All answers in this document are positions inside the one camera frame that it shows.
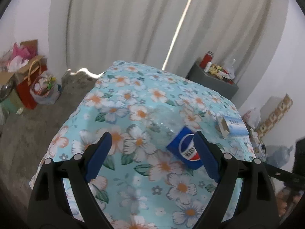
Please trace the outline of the clear Pepsi plastic bottle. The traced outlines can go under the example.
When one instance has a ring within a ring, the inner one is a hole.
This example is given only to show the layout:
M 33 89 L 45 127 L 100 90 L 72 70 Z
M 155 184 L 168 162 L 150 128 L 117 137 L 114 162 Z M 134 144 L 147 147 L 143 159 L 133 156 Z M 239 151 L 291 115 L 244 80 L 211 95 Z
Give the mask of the clear Pepsi plastic bottle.
M 157 133 L 158 144 L 166 147 L 187 168 L 197 170 L 203 166 L 194 147 L 194 131 L 184 124 L 178 113 L 166 106 L 157 106 L 149 114 L 148 129 Z

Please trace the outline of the large water jug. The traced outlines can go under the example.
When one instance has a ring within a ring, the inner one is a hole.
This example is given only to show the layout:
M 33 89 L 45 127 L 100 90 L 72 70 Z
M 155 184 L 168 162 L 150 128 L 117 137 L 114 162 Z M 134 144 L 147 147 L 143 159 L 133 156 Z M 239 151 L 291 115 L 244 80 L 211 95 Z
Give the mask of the large water jug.
M 265 162 L 280 169 L 288 163 L 292 150 L 293 146 L 279 146 L 270 156 L 266 158 Z

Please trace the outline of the white tissue box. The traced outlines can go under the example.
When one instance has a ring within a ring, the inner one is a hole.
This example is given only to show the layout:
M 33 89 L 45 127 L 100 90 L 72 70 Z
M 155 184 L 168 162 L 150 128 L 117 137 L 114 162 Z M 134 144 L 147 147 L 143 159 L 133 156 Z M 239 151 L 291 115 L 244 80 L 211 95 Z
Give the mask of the white tissue box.
M 218 116 L 218 126 L 223 138 L 248 136 L 248 129 L 242 119 L 229 116 Z

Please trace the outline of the floral blue bed sheet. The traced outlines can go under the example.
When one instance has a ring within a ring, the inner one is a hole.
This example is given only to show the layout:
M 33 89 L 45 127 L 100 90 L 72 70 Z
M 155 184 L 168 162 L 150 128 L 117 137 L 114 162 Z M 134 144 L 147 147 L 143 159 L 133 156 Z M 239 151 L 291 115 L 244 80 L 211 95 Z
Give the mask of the floral blue bed sheet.
M 172 133 L 148 121 L 163 106 L 192 130 L 238 160 L 251 161 L 247 136 L 224 139 L 217 118 L 239 117 L 234 104 L 202 85 L 135 62 L 116 61 L 96 81 L 52 139 L 46 157 L 82 153 L 105 133 L 112 148 L 90 189 L 116 228 L 191 228 L 216 183 L 204 167 L 190 170 L 166 145 Z

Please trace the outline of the red gift bag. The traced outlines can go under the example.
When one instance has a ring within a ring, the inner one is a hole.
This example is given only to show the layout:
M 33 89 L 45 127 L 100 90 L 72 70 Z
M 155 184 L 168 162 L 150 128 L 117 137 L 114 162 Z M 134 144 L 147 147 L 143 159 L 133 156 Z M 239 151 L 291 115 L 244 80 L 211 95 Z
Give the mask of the red gift bag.
M 25 108 L 33 110 L 37 106 L 34 98 L 30 94 L 30 87 L 36 78 L 47 70 L 45 57 L 37 55 L 15 73 L 17 80 L 17 93 Z

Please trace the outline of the clutter on cabinet top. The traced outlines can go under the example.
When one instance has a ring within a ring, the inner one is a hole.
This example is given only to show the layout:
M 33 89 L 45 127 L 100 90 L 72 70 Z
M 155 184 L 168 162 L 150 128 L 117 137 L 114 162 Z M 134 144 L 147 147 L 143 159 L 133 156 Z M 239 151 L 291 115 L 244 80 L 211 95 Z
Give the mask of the clutter on cabinet top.
M 231 79 L 229 73 L 222 67 L 212 62 L 208 62 L 204 68 L 204 71 L 217 79 L 225 81 L 229 84 L 234 84 L 234 81 Z

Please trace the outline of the grey bedside cabinet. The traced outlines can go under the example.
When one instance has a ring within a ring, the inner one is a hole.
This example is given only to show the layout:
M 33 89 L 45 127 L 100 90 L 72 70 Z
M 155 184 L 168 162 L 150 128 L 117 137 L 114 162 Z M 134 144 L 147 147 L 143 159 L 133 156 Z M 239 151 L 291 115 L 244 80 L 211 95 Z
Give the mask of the grey bedside cabinet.
M 197 61 L 191 67 L 186 79 L 210 88 L 229 100 L 231 100 L 239 90 L 239 87 L 235 83 L 227 83 L 205 72 Z

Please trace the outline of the red thermos bottle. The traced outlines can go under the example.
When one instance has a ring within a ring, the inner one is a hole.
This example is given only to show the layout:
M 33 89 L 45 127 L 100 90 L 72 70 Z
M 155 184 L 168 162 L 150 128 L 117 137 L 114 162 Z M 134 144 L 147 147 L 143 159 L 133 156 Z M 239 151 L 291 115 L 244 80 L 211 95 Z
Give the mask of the red thermos bottle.
M 201 63 L 200 63 L 200 67 L 201 67 L 202 69 L 204 69 L 204 68 L 206 67 L 206 65 L 208 64 L 208 62 L 210 62 L 210 61 L 213 59 L 213 56 L 214 56 L 213 52 L 208 51 L 208 52 L 205 54 L 204 58 L 202 59 L 202 61 L 201 61 Z

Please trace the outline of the brown cardboard box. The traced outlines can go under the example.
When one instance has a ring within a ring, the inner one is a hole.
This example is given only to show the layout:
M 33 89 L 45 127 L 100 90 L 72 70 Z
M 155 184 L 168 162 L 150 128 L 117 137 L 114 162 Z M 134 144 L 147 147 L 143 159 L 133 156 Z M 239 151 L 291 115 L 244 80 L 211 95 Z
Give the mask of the brown cardboard box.
M 17 84 L 29 79 L 29 74 L 47 70 L 46 57 L 38 54 L 38 40 L 16 42 L 1 56 L 1 85 L 14 80 Z

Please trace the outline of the white curtain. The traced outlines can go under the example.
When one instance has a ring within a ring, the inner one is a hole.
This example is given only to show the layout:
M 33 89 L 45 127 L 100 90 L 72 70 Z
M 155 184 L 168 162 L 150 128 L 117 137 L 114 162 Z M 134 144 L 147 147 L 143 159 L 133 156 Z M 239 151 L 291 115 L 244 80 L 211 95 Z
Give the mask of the white curtain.
M 48 65 L 62 76 L 126 60 L 184 77 L 212 51 L 239 81 L 259 50 L 269 64 L 287 12 L 288 0 L 51 0 Z

